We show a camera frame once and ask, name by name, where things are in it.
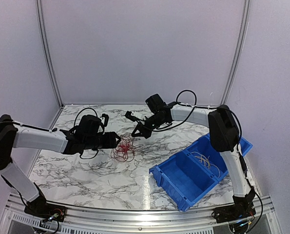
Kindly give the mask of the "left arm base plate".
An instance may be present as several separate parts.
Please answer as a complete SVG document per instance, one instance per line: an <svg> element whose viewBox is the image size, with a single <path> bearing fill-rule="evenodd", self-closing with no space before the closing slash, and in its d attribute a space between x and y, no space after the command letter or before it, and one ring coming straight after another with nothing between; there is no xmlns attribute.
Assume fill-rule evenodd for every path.
<svg viewBox="0 0 290 234"><path fill-rule="evenodd" d="M32 207L25 207L24 212L29 215L40 217L44 220L52 220L63 222L66 216L67 208L65 206L54 205L46 203L44 207L39 207L40 210L36 211Z"/></svg>

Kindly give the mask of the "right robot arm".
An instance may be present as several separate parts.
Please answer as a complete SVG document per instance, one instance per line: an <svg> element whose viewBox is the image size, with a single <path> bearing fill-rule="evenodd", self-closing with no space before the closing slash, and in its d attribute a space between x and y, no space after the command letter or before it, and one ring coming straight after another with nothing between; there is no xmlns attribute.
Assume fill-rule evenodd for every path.
<svg viewBox="0 0 290 234"><path fill-rule="evenodd" d="M159 94L147 98L146 104L152 112L150 117L139 118L131 111L125 114L126 118L137 123L132 136L149 138L153 132L162 131L161 125L171 124L173 121L208 127L210 144L220 153L233 185L234 204L230 208L230 214L234 218L241 218L250 212L256 192L247 177L248 169L240 145L242 129L235 113L227 105L202 107L178 100L167 104Z"/></svg>

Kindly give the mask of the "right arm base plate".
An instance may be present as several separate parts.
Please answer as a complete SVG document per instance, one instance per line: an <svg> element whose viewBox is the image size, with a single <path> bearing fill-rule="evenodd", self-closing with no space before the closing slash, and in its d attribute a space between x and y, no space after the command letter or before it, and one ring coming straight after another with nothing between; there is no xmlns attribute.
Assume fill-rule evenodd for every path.
<svg viewBox="0 0 290 234"><path fill-rule="evenodd" d="M212 217L217 223L230 222L239 219L244 219L256 214L253 205L245 208L241 204L232 204L228 206L217 207L212 212Z"/></svg>

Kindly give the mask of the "blue three-compartment bin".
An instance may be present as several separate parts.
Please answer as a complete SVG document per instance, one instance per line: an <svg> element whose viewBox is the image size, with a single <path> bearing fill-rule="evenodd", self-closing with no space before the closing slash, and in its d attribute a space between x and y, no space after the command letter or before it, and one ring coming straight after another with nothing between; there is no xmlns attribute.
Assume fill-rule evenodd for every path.
<svg viewBox="0 0 290 234"><path fill-rule="evenodd" d="M185 212L227 174L232 180L234 196L246 197L251 188L239 156L245 156L251 148L252 144L242 138L233 152L218 152L212 147L209 134L206 134L186 149L153 166L149 172L177 208Z"/></svg>

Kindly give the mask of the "aluminium front frame rail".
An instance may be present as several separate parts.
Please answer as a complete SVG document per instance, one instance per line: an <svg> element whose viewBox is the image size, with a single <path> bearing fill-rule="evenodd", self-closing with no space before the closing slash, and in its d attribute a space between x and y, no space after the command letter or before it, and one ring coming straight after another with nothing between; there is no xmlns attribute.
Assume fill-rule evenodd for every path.
<svg viewBox="0 0 290 234"><path fill-rule="evenodd" d="M254 200L256 209L249 234L283 234L270 196L262 197L263 215L257 222L261 205ZM219 234L217 227L223 226L222 233L231 234L229 225L235 222L217 223L214 219L214 207L193 208L187 212L168 211L124 211L77 207L64 204L67 208L65 219L59 222L58 234ZM40 227L41 218L24 213L24 205L17 194L10 194L0 221L0 234L11 231L12 221L47 230L54 224Z"/></svg>

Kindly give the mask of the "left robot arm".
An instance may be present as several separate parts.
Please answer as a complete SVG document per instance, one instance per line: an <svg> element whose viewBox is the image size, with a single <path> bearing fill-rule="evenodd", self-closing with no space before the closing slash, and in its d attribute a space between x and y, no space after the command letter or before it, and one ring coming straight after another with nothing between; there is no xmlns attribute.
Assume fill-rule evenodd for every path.
<svg viewBox="0 0 290 234"><path fill-rule="evenodd" d="M50 213L50 205L38 186L33 183L11 158L15 148L41 149L63 155L82 155L85 150L113 149L121 138L115 132L106 132L109 117L85 115L79 125L69 130L44 129L0 117L0 176L8 186L26 200L27 209L40 217Z"/></svg>

